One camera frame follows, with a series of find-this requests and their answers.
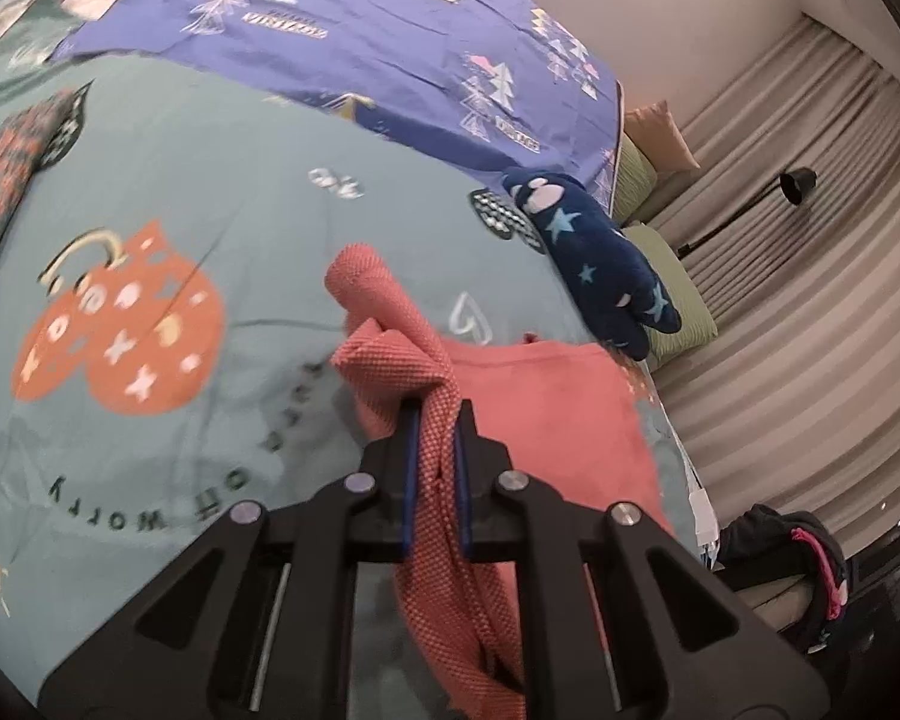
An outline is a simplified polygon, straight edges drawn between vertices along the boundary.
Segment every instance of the purple duvet cover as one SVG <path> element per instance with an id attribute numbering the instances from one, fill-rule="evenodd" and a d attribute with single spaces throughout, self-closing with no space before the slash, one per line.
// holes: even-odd
<path id="1" fill-rule="evenodd" d="M 330 109 L 499 188 L 563 170 L 610 205 L 621 94 L 530 0 L 118 0 L 55 57 L 146 52 Z"/>

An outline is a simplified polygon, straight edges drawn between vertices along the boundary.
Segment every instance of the beige pillow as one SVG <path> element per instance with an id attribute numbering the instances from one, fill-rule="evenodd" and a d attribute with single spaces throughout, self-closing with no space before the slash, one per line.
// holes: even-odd
<path id="1" fill-rule="evenodd" d="M 666 100 L 628 111 L 624 117 L 624 132 L 659 172 L 700 167 L 680 135 Z"/>
<path id="2" fill-rule="evenodd" d="M 673 360 L 682 352 L 697 346 L 704 346 L 717 337 L 717 324 L 703 303 L 703 298 L 684 271 L 674 250 L 667 245 L 663 237 L 645 224 L 633 224 L 624 227 L 624 235 L 634 244 L 650 262 L 674 301 L 674 308 L 680 312 L 682 327 L 679 333 L 658 333 L 647 328 L 650 339 L 650 351 L 656 358 L 657 365 Z"/>

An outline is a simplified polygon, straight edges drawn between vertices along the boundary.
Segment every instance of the cushion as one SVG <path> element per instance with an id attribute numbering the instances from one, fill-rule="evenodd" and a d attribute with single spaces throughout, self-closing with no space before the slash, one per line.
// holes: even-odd
<path id="1" fill-rule="evenodd" d="M 806 614 L 814 583 L 807 577 L 785 577 L 737 590 L 737 598 L 775 631 L 782 631 Z"/>
<path id="2" fill-rule="evenodd" d="M 647 156 L 624 134 L 620 141 L 617 191 L 613 196 L 612 218 L 622 223 L 650 196 L 656 186 L 656 170 Z"/>
<path id="3" fill-rule="evenodd" d="M 696 170 L 700 167 L 680 135 L 666 100 L 628 111 L 624 118 L 624 132 L 658 172 Z"/>
<path id="4" fill-rule="evenodd" d="M 643 252 L 650 265 L 660 277 L 670 298 L 674 301 L 683 325 L 679 333 L 665 335 L 653 328 L 647 328 L 650 337 L 650 352 L 658 365 L 672 360 L 688 349 L 704 346 L 717 337 L 717 325 L 703 303 L 703 298 L 684 271 L 677 255 L 670 249 L 658 231 L 645 224 L 634 224 L 624 228 L 624 235 Z"/>

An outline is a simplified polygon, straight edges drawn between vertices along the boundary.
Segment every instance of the curtain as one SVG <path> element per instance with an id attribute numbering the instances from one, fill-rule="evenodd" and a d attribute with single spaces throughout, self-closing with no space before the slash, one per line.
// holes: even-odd
<path id="1" fill-rule="evenodd" d="M 696 240 L 783 167 L 780 191 L 683 264 L 720 337 L 655 373 L 722 523 L 816 512 L 847 554 L 900 519 L 900 84 L 801 20 L 684 130 L 701 170 L 638 214 Z"/>

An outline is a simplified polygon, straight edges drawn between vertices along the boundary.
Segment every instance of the pink cloth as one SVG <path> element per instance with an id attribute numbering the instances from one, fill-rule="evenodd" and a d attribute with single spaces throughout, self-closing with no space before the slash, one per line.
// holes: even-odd
<path id="1" fill-rule="evenodd" d="M 626 370 L 597 344 L 442 340 L 366 245 L 346 247 L 326 285 L 347 311 L 348 338 L 332 362 L 370 437 L 392 432 L 403 397 L 423 395 L 415 544 L 396 576 L 410 631 L 468 717 L 522 718 L 523 698 L 482 669 L 499 659 L 522 679 L 514 570 L 471 565 L 458 547 L 453 429 L 461 399 L 473 401 L 481 435 L 504 442 L 518 469 L 596 509 L 634 501 L 669 530 Z"/>
<path id="2" fill-rule="evenodd" d="M 833 577 L 833 569 L 830 567 L 830 560 L 826 557 L 826 550 L 824 550 L 821 543 L 817 541 L 816 536 L 807 533 L 803 528 L 793 528 L 792 531 L 790 531 L 790 538 L 794 541 L 803 541 L 804 543 L 809 544 L 813 548 L 813 551 L 817 553 L 817 562 L 820 564 L 821 574 L 823 575 L 823 584 L 826 585 L 826 618 L 828 620 L 837 619 L 840 616 L 842 606 L 847 603 L 845 600 L 845 586 L 842 586 L 842 592 L 841 588 L 837 587 L 837 581 Z"/>
<path id="3" fill-rule="evenodd" d="M 331 359 L 352 386 L 370 437 L 392 433 L 400 400 L 422 394 L 419 498 L 410 560 L 396 590 L 410 632 L 456 707 L 473 720 L 517 720 L 523 697 L 481 669 L 499 659 L 523 679 L 520 634 L 500 574 L 458 547 L 453 429 L 461 396 L 437 333 L 367 245 L 346 247 L 325 279 L 347 311 L 349 338 Z"/>

